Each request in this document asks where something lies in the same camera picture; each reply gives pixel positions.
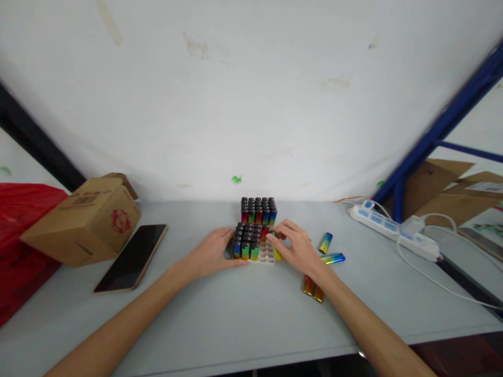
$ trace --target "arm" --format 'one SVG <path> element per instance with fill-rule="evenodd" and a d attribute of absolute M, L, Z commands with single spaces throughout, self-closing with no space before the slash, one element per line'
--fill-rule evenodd
<path fill-rule="evenodd" d="M 188 256 L 172 265 L 149 289 L 78 345 L 46 376 L 112 374 L 179 290 L 203 276 L 247 264 L 246 261 L 224 258 L 224 249 L 233 233 L 229 228 L 211 232 Z"/>
<path fill-rule="evenodd" d="M 297 270 L 314 280 L 341 316 L 368 361 L 380 376 L 435 376 L 431 369 L 363 303 L 318 257 L 307 232 L 285 220 L 276 232 L 288 237 L 287 248 L 272 234 L 267 238 Z"/>

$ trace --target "red logo on box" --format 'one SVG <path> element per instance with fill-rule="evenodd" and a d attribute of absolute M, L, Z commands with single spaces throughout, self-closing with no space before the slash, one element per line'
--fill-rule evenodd
<path fill-rule="evenodd" d="M 131 229 L 131 221 L 129 220 L 129 215 L 123 209 L 114 209 L 111 214 L 112 218 L 112 229 L 117 233 L 124 233 L 125 231 Z"/>

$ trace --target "hand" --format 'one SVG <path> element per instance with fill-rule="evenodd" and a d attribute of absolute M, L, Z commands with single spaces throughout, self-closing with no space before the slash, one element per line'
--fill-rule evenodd
<path fill-rule="evenodd" d="M 195 278 L 211 275 L 227 268 L 247 265 L 241 259 L 225 259 L 224 251 L 231 240 L 234 231 L 230 228 L 219 228 L 212 231 L 192 252 L 180 262 Z"/>
<path fill-rule="evenodd" d="M 314 250 L 308 233 L 297 224 L 290 220 L 284 220 L 274 230 L 279 238 L 288 237 L 292 242 L 292 247 L 287 248 L 272 234 L 268 234 L 267 239 L 296 270 L 307 276 L 313 276 L 319 268 L 325 266 Z"/>

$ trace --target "white cable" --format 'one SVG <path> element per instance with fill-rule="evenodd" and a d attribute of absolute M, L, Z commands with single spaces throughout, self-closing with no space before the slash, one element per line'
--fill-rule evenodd
<path fill-rule="evenodd" d="M 430 217 L 430 216 L 440 216 L 440 217 L 444 217 L 446 218 L 447 220 L 449 220 L 451 222 L 451 226 L 452 226 L 452 231 L 456 234 L 457 233 L 457 227 L 456 227 L 456 222 L 454 222 L 454 220 L 450 217 L 448 217 L 447 215 L 443 215 L 443 214 L 426 214 L 424 216 L 421 216 L 421 218 L 423 220 L 425 220 L 427 217 Z"/>
<path fill-rule="evenodd" d="M 374 203 L 375 203 L 376 205 L 378 205 L 380 209 L 382 209 L 382 211 L 386 214 L 386 216 L 388 216 L 388 218 L 389 218 L 390 220 L 393 220 L 393 218 L 389 215 L 388 211 L 386 211 L 386 210 L 384 209 L 384 207 L 383 207 L 383 206 L 381 206 L 381 205 L 380 205 L 379 203 L 377 203 L 377 202 L 374 202 Z"/>
<path fill-rule="evenodd" d="M 393 220 L 393 218 L 389 215 L 388 211 L 385 210 L 385 208 L 383 206 L 381 206 L 379 203 L 377 202 L 374 202 L 374 201 L 371 201 L 372 203 L 376 204 L 377 206 L 379 206 L 380 209 L 382 209 L 382 211 L 386 214 L 386 216 L 390 219 L 390 220 Z M 337 202 L 337 203 L 346 203 L 346 204 L 352 204 L 352 205 L 356 205 L 358 204 L 358 202 L 350 202 L 348 201 L 348 199 L 342 199 L 340 202 Z"/>
<path fill-rule="evenodd" d="M 459 239 L 463 240 L 463 242 L 468 243 L 468 244 L 470 244 L 470 246 L 474 247 L 484 258 L 486 258 L 489 262 L 491 262 L 498 270 L 503 272 L 503 267 L 501 266 L 501 263 L 494 261 L 484 250 L 482 250 L 479 246 L 477 246 L 475 243 L 470 241 L 468 238 L 465 238 L 458 233 L 452 233 L 451 231 L 444 229 L 442 227 L 436 226 L 436 225 L 428 225 L 424 230 L 426 231 L 427 228 L 439 229 L 439 230 L 442 230 L 446 233 L 453 234 L 453 235 L 457 236 Z"/>
<path fill-rule="evenodd" d="M 411 266 L 413 269 L 415 269 L 417 272 L 419 272 L 421 275 L 423 275 L 425 278 L 427 278 L 428 280 L 432 281 L 433 283 L 435 283 L 436 285 L 438 285 L 440 288 L 444 288 L 446 291 L 448 291 L 449 293 L 453 294 L 454 296 L 457 296 L 459 298 L 463 298 L 465 300 L 468 300 L 468 301 L 471 301 L 471 302 L 474 302 L 476 304 L 481 304 L 481 305 L 484 305 L 484 306 L 487 306 L 487 307 L 490 307 L 490 308 L 493 308 L 493 309 L 498 309 L 498 310 L 503 310 L 503 307 L 499 307 L 499 306 L 493 306 L 493 305 L 489 305 L 489 304 L 486 304 L 486 303 L 483 303 L 481 301 L 478 301 L 478 300 L 475 300 L 474 298 L 470 298 L 470 297 L 465 297 L 465 296 L 462 296 L 460 294 L 457 294 L 453 291 L 451 291 L 449 288 L 446 288 L 444 287 L 442 284 L 440 284 L 439 282 L 437 282 L 436 280 L 433 280 L 431 277 L 429 277 L 428 275 L 426 275 L 424 272 L 422 272 L 420 269 L 418 269 L 416 266 L 414 266 L 412 263 L 410 263 L 407 258 L 405 258 L 405 256 L 403 255 L 402 253 L 402 250 L 400 248 L 400 237 L 397 238 L 397 250 L 398 250 L 398 253 L 400 254 L 400 256 L 402 257 L 402 259 L 405 261 L 405 263 L 407 263 L 409 266 Z"/>

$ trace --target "red plastic bag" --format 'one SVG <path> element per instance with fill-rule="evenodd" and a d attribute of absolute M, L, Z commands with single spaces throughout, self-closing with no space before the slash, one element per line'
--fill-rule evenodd
<path fill-rule="evenodd" d="M 43 184 L 0 183 L 0 326 L 61 265 L 19 236 L 67 196 Z"/>

